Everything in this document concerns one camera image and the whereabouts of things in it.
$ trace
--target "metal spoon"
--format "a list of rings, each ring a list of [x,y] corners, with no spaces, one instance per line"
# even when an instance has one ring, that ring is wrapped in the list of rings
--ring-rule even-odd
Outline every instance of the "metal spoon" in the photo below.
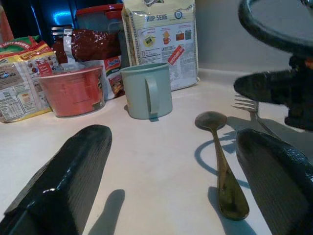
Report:
[[[249,214],[249,206],[233,172],[224,156],[217,129],[225,126],[227,117],[209,111],[196,117],[195,125],[210,131],[214,138],[218,167],[218,200],[223,216],[232,220],[245,219]]]

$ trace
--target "nutrition label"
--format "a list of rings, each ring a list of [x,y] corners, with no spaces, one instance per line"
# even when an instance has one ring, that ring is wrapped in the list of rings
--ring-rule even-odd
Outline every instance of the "nutrition label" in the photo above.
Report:
[[[171,90],[193,84],[194,78],[197,76],[193,34],[193,22],[145,28],[138,31],[142,63],[168,62]]]

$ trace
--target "kitchen counter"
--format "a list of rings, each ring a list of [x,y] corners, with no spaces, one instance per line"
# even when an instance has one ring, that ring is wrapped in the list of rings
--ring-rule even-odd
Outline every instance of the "kitchen counter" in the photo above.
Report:
[[[172,92],[173,111],[158,121],[131,118],[123,96],[81,117],[47,113],[1,124],[0,212],[69,137],[101,124],[111,128],[113,142],[85,235],[114,230],[115,235],[270,235],[235,150],[237,130],[261,127],[250,122],[249,112],[231,107],[232,79],[201,74],[197,85]],[[218,211],[213,138],[194,125],[196,116],[208,110],[228,116],[218,133],[250,206],[244,221],[227,220]]]

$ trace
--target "red plastic cup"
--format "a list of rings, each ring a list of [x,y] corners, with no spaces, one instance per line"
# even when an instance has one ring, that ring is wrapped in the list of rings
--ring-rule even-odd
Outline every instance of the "red plastic cup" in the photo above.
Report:
[[[101,109],[103,66],[42,76],[39,82],[57,117],[73,117]]]

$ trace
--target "snack package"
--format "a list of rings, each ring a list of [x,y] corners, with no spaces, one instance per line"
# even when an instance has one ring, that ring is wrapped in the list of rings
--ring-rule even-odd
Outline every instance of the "snack package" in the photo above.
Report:
[[[62,71],[56,55],[45,43],[31,40],[28,49],[19,51],[25,41],[4,43],[0,53],[0,121],[14,122],[51,111],[37,79]]]
[[[195,0],[124,0],[130,65],[167,62],[171,90],[197,82]]]
[[[65,70],[103,66],[104,99],[124,95],[121,69],[121,49],[118,34],[87,29],[65,29],[63,39],[53,45],[57,58]]]

